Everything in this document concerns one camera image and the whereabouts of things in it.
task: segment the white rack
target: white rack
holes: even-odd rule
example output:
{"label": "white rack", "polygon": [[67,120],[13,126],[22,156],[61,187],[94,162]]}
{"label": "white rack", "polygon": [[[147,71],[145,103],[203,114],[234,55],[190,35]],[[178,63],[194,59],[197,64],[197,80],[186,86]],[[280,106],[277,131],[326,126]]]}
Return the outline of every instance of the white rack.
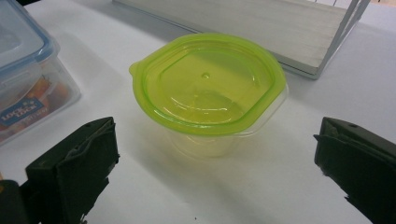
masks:
{"label": "white rack", "polygon": [[115,0],[194,32],[239,35],[318,78],[370,0]]}

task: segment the white surface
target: white surface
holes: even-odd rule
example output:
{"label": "white surface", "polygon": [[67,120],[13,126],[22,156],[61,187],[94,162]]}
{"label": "white surface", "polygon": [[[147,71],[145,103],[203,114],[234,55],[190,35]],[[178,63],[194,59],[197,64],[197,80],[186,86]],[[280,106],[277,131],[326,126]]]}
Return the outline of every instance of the white surface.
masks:
{"label": "white surface", "polygon": [[290,96],[259,133],[208,161],[171,153],[135,102],[128,73],[188,32],[109,0],[42,0],[27,9],[58,40],[82,97],[0,147],[3,177],[21,184],[32,160],[82,124],[113,116],[120,163],[89,223],[370,223],[314,164],[312,135],[328,116],[396,142],[396,8],[370,5],[319,80],[287,74]]}

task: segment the blue container lid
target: blue container lid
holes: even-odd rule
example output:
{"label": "blue container lid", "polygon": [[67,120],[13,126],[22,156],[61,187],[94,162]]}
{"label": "blue container lid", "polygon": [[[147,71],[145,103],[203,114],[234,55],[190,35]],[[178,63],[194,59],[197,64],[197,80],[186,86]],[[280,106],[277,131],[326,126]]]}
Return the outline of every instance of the blue container lid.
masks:
{"label": "blue container lid", "polygon": [[0,83],[13,70],[54,52],[49,35],[15,0],[0,0]]}

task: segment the green lid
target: green lid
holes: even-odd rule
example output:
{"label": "green lid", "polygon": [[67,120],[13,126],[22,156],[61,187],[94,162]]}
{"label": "green lid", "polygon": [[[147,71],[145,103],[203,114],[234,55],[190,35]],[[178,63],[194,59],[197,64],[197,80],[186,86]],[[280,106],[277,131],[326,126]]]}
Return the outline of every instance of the green lid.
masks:
{"label": "green lid", "polygon": [[185,35],[130,67],[134,97],[159,124],[225,135],[250,127],[286,88],[262,47],[222,34]]}

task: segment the plastic storage box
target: plastic storage box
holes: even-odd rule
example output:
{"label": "plastic storage box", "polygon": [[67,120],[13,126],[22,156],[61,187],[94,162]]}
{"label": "plastic storage box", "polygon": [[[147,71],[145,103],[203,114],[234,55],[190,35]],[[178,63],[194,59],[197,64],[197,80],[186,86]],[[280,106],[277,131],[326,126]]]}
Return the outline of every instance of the plastic storage box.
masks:
{"label": "plastic storage box", "polygon": [[58,52],[21,5],[0,0],[0,145],[77,100]]}
{"label": "plastic storage box", "polygon": [[280,64],[246,39],[182,36],[134,63],[134,97],[193,156],[222,156],[257,132],[287,95]]}

